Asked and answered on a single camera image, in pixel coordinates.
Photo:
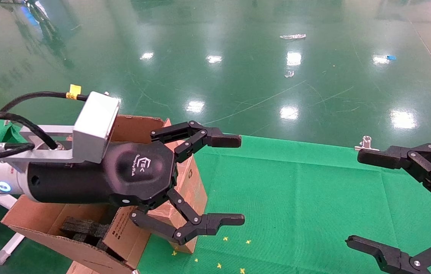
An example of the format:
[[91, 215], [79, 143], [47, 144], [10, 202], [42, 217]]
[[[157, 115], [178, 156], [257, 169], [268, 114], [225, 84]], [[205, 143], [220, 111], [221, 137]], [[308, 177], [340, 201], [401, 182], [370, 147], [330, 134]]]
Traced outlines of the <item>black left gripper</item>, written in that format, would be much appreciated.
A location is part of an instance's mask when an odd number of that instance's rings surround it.
[[161, 142], [111, 143], [100, 163], [31, 162], [31, 198], [42, 203], [111, 204], [155, 209], [177, 183], [174, 152]]

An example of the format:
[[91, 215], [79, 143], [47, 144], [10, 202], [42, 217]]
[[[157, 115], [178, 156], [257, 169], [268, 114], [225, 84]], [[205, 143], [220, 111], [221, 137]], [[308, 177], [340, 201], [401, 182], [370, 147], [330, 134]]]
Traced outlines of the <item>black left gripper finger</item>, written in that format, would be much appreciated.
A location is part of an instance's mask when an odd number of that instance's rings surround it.
[[239, 148], [242, 144], [241, 135], [223, 134], [217, 127], [205, 127], [196, 121], [188, 121], [151, 132], [151, 141], [163, 144], [183, 143], [174, 149], [177, 163], [186, 161], [204, 146], [219, 148]]
[[214, 236], [221, 226], [241, 226], [245, 223], [245, 216], [242, 214], [209, 213], [198, 215], [174, 189], [168, 191], [167, 197], [172, 206], [186, 220], [186, 223], [180, 228], [148, 216], [148, 210], [144, 207], [137, 207], [133, 210], [130, 219], [138, 227], [147, 229], [178, 245], [184, 245], [197, 236]]

